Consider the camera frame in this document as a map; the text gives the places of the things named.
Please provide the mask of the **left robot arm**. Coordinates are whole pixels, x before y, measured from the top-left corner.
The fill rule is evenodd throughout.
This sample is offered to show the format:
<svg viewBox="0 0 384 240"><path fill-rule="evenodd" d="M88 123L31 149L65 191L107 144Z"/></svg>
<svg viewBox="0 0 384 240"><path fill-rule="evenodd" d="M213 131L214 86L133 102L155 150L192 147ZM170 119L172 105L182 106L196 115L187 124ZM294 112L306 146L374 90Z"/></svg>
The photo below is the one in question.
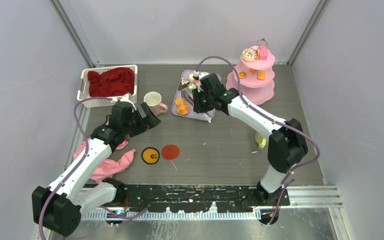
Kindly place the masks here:
<svg viewBox="0 0 384 240"><path fill-rule="evenodd" d="M83 216L107 203L121 206L127 197L124 183L105 178L97 186L82 192L98 166L107 159L126 137L140 135L161 123L146 103L140 105L144 116L130 101L117 101L103 124L85 136L85 148L67 169L47 187L32 192L33 220L39 236L46 239L45 229L63 237L70 236Z"/></svg>

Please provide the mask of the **pink square cake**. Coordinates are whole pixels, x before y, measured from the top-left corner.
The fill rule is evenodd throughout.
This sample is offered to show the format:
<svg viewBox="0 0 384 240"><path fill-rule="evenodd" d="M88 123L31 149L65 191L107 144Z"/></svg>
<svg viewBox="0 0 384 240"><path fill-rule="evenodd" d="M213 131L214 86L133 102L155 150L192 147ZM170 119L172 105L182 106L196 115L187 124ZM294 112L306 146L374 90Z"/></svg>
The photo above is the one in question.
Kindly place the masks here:
<svg viewBox="0 0 384 240"><path fill-rule="evenodd" d="M258 48L258 59L260 60L260 61L265 61L265 60L267 60L267 58L268 58L268 50L267 50L267 46L266 45L264 45L264 46L259 46L259 48Z"/></svg>

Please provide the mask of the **orange fish-shaped pastry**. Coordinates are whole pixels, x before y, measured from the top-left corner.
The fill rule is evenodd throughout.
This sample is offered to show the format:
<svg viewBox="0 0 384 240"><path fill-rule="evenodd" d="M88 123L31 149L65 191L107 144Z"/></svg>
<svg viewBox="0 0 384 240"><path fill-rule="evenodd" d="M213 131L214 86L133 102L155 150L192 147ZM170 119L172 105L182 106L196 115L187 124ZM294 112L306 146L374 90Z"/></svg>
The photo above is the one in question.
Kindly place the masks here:
<svg viewBox="0 0 384 240"><path fill-rule="evenodd" d="M253 68L250 68L249 69L249 71L250 71L250 73L254 76L255 75L255 72L256 72L256 70L255 69L253 69Z"/></svg>

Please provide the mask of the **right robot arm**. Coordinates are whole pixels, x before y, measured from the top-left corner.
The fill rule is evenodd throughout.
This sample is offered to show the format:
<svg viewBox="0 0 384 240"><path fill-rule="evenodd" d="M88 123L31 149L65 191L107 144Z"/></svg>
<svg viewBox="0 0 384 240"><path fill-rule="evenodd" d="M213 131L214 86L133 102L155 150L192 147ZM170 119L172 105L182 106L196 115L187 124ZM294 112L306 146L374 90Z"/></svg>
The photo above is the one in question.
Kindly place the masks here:
<svg viewBox="0 0 384 240"><path fill-rule="evenodd" d="M269 167L257 184L257 198L261 204L271 205L286 174L308 153L301 123L268 113L235 88L226 89L214 73L193 71L191 75L197 83L192 91L195 113L221 111L241 120L267 141Z"/></svg>

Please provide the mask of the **orange round bun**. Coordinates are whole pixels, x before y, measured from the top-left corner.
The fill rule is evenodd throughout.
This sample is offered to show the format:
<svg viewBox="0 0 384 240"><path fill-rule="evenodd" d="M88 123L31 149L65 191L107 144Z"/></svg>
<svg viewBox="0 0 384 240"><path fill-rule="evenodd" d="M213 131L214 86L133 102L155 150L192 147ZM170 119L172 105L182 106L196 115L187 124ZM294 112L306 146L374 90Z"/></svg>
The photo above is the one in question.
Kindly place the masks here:
<svg viewBox="0 0 384 240"><path fill-rule="evenodd" d="M181 116L187 115L189 111L190 109L187 103L182 103L176 106L176 112Z"/></svg>

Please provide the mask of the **sprinkled donut cake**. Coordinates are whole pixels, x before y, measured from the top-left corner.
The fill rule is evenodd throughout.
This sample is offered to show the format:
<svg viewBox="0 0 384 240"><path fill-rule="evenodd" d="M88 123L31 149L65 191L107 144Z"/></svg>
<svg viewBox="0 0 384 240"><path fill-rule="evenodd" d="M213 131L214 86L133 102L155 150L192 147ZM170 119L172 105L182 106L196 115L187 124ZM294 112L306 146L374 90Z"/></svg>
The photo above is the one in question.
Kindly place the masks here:
<svg viewBox="0 0 384 240"><path fill-rule="evenodd" d="M254 62L259 59L259 51L252 47L244 48L241 53L241 58L246 62Z"/></svg>

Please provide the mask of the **chocolate cake slice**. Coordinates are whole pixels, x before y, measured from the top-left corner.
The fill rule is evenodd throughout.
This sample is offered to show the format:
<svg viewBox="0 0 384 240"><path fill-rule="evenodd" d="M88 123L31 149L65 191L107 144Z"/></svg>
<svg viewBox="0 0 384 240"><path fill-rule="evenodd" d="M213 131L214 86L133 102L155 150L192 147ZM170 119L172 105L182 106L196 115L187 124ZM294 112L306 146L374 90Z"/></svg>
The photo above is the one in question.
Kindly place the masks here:
<svg viewBox="0 0 384 240"><path fill-rule="evenodd" d="M180 80L180 83L179 83L179 86L178 86L177 90L178 90L178 91L181 91L181 90L185 89L186 87L188 87L189 84L190 84L190 80L189 80L188 78L184 78L184 77L183 77L183 78Z"/></svg>

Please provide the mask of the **orange square biscuit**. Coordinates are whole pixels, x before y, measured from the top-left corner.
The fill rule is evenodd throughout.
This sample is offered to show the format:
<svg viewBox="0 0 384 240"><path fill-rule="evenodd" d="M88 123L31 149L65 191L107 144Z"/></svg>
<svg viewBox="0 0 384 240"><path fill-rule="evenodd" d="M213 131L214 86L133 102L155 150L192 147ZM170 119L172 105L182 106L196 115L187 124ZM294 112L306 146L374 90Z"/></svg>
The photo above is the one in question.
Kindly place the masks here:
<svg viewBox="0 0 384 240"><path fill-rule="evenodd" d="M266 72L264 70L259 70L257 73L257 79L264 81L266 79Z"/></svg>

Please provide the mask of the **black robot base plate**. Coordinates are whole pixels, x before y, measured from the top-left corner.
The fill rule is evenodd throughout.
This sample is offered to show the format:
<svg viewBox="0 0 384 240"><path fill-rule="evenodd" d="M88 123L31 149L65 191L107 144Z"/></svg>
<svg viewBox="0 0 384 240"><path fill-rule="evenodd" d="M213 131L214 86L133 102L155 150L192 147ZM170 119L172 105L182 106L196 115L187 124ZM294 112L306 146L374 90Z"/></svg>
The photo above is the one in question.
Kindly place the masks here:
<svg viewBox="0 0 384 240"><path fill-rule="evenodd" d="M121 207L132 212L147 208L150 213L206 213L215 206L217 213L247 213L257 207L289 206L288 193L264 199L261 191L251 185L145 185L126 184L123 195L105 207Z"/></svg>

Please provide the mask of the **round orange lattice cookie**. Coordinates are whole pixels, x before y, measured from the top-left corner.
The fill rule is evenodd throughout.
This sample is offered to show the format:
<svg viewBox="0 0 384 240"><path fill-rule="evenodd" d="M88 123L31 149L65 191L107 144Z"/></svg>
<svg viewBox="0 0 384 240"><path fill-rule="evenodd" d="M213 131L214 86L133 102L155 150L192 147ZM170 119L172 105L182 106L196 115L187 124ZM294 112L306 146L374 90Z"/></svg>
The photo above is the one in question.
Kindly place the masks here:
<svg viewBox="0 0 384 240"><path fill-rule="evenodd" d="M244 78L247 77L247 73L245 71L240 71L238 73L238 76L239 76L240 79L244 79Z"/></svg>

